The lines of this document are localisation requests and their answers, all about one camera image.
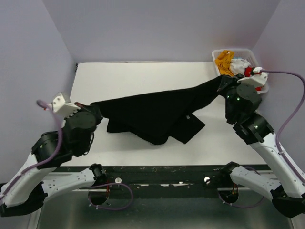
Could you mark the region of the black t shirt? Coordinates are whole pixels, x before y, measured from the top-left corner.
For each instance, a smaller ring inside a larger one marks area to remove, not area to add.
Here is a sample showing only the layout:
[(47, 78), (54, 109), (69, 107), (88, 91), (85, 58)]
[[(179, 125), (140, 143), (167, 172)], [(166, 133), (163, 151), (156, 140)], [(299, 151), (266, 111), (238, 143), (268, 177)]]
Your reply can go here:
[(194, 112), (217, 96), (220, 76), (192, 88), (128, 96), (94, 102), (108, 119), (108, 133), (130, 132), (154, 145), (169, 137), (186, 144), (205, 123)]

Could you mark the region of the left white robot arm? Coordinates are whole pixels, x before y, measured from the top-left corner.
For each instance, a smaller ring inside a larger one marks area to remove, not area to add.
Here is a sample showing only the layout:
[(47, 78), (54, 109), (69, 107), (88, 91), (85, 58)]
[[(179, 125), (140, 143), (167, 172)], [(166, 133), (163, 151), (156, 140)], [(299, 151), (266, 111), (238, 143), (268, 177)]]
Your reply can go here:
[(68, 177), (44, 180), (72, 157), (84, 156), (90, 151), (102, 114), (94, 104), (76, 103), (76, 106), (77, 112), (65, 119), (64, 127), (42, 134), (20, 171), (10, 182), (1, 184), (1, 217), (28, 215), (56, 196), (78, 188), (105, 185), (107, 175), (100, 164), (92, 164)]

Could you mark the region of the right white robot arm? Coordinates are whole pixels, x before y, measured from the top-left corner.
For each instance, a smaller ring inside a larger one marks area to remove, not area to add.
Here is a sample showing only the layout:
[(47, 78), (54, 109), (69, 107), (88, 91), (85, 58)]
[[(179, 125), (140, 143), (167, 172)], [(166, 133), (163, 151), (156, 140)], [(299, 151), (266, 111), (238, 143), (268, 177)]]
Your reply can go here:
[(235, 133), (268, 164), (277, 179), (272, 180), (235, 162), (219, 172), (225, 187), (241, 185), (262, 195), (284, 216), (305, 212), (305, 174), (281, 147), (267, 120), (257, 113), (262, 99), (255, 87), (241, 79), (221, 76), (219, 95), (225, 98), (225, 118)]

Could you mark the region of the white t shirt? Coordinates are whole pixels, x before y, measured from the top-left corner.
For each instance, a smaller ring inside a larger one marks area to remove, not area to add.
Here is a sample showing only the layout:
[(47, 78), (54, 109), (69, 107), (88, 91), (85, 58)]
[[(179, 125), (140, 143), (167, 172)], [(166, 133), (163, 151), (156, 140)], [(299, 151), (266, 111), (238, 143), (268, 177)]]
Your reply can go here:
[(230, 70), (234, 75), (244, 74), (245, 69), (251, 64), (245, 59), (231, 59)]

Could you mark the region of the yellow t shirt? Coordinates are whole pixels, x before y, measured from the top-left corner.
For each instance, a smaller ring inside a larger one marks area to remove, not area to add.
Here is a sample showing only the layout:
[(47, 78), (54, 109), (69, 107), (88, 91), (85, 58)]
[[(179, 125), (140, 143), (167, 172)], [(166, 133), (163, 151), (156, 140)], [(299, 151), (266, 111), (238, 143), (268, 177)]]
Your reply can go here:
[(231, 71), (230, 64), (231, 60), (234, 58), (235, 52), (232, 50), (223, 50), (216, 60), (214, 61), (220, 75), (227, 75), (234, 77), (234, 73)]

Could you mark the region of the white plastic laundry basket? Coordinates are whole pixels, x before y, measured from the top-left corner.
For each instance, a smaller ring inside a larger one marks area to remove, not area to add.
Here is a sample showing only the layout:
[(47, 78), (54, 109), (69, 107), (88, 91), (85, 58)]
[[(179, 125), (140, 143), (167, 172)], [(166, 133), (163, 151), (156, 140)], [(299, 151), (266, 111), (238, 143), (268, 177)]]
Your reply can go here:
[[(251, 64), (252, 67), (259, 66), (259, 63), (251, 50), (245, 48), (228, 48), (228, 49), (234, 52), (234, 58), (245, 59)], [(223, 49), (212, 51), (213, 61), (215, 61), (222, 52)], [(261, 88), (260, 91), (258, 91), (258, 93), (265, 94), (268, 91), (269, 91), (269, 85), (268, 83), (265, 83), (265, 85)]]

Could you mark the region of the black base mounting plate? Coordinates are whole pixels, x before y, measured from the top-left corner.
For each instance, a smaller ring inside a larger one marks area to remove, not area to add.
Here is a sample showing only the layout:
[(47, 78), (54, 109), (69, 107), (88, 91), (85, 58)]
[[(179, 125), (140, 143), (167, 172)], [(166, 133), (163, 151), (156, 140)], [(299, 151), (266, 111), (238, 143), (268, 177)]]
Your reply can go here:
[(236, 186), (222, 166), (107, 166), (95, 188), (110, 199), (217, 198)]

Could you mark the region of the aluminium frame rail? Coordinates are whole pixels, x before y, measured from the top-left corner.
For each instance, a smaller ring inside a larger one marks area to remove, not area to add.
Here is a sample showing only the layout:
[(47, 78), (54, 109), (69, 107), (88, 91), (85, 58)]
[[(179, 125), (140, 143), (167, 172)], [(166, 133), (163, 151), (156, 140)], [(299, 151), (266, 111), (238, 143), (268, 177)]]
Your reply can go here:
[(31, 213), (29, 222), (27, 225), (27, 229), (36, 229), (37, 228), (40, 214), (41, 214), (41, 209), (38, 209), (37, 211)]

